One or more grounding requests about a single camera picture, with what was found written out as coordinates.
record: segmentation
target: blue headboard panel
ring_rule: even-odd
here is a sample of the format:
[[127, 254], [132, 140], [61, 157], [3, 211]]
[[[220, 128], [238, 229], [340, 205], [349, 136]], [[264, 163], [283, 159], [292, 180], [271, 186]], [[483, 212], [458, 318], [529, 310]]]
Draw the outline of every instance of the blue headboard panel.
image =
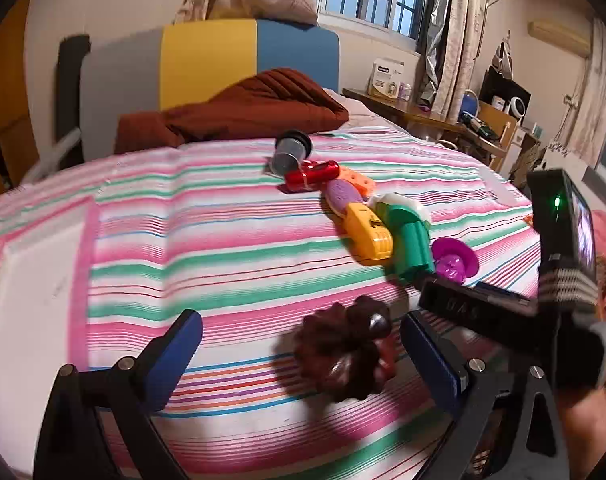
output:
[[339, 91], [339, 38], [326, 28], [256, 20], [256, 72], [288, 67]]

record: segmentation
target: orange toy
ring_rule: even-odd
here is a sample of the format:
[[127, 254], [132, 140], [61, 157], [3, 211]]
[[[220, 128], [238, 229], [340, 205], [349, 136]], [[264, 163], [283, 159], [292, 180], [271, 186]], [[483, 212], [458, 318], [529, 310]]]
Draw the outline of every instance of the orange toy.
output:
[[363, 198], [368, 198], [374, 194], [376, 184], [371, 178], [367, 178], [361, 173], [357, 173], [356, 171], [346, 168], [345, 166], [340, 166], [340, 169], [341, 173], [339, 174], [339, 178], [347, 180], [350, 184], [352, 184]]

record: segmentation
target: cardboard box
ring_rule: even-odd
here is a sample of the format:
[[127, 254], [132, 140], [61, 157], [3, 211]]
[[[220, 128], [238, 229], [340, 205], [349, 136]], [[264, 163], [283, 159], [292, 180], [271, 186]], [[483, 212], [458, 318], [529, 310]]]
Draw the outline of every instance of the cardboard box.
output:
[[374, 62], [372, 75], [369, 78], [368, 94], [395, 100], [403, 80], [405, 64], [395, 59], [380, 57]]

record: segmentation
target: air conditioner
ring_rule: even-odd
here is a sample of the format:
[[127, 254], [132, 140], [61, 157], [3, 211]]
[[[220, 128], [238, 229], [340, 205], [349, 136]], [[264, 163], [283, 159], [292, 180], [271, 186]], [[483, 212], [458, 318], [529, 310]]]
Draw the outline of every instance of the air conditioner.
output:
[[589, 36], [584, 36], [558, 23], [534, 20], [528, 22], [528, 33], [537, 40], [560, 46], [581, 57], [590, 57], [592, 52]]

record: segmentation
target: yellow headboard panel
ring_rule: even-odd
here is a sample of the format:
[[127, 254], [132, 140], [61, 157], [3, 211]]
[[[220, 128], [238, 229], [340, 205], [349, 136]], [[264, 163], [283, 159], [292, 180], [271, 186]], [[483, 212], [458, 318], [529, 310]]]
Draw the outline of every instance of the yellow headboard panel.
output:
[[211, 20], [163, 29], [159, 108], [207, 101], [256, 74], [256, 20]]

